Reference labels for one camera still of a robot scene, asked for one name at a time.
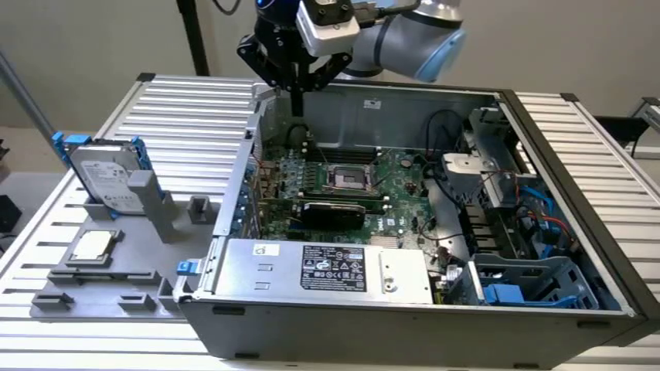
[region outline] hard disk drive label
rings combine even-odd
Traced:
[[[300,286],[306,290],[367,292],[364,249],[303,246]]]
[[[142,213],[143,203],[128,189],[128,173],[115,162],[83,161],[84,174],[103,203],[120,213]]]

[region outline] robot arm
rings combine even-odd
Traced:
[[[364,78],[390,70],[415,80],[435,82],[452,66],[466,39],[459,5],[460,0],[423,0],[414,11],[364,29],[354,44],[354,62],[344,73]]]
[[[386,68],[434,81],[463,41],[459,2],[379,8],[351,0],[256,0],[255,33],[242,39],[239,56],[268,85],[291,93],[302,117],[303,93],[323,89],[343,71],[366,77]],[[320,56],[330,59],[311,72]]]

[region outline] black pole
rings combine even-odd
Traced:
[[[203,30],[199,28],[198,6],[195,0],[176,0],[179,13],[184,20],[186,36],[188,37],[190,55],[194,57],[195,73],[198,76],[211,76],[208,71],[207,51],[204,50]]]

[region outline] green circuit board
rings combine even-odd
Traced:
[[[368,244],[375,237],[376,240],[391,237],[386,240],[396,247],[419,248],[416,227],[434,214],[423,186],[426,160],[418,158],[423,158],[418,153],[386,149],[370,164],[308,162],[303,153],[272,148],[264,156],[272,171],[262,184],[275,185],[278,192],[271,192],[260,201],[262,238]],[[332,172],[338,170],[366,173],[366,188],[334,186]],[[367,215],[362,229],[310,230],[299,219],[299,206],[306,202],[364,206]]]

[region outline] white wall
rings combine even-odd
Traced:
[[[235,52],[254,1],[232,17],[198,6],[212,72],[254,76]],[[660,95],[659,0],[463,0],[462,10],[468,40],[443,83],[574,92],[598,114]],[[96,130],[140,71],[194,73],[175,0],[0,0],[0,47],[56,128]],[[0,125],[31,126],[3,86]]]
[[[227,76],[252,76],[235,55],[252,7],[244,0],[227,18],[208,6],[212,69]],[[442,83],[571,92],[598,114],[627,114],[640,97],[660,95],[659,0],[463,0],[462,12],[467,44]]]
[[[0,0],[0,48],[56,129],[96,131],[140,72],[194,73],[175,0]],[[0,125],[32,125],[3,82]]]

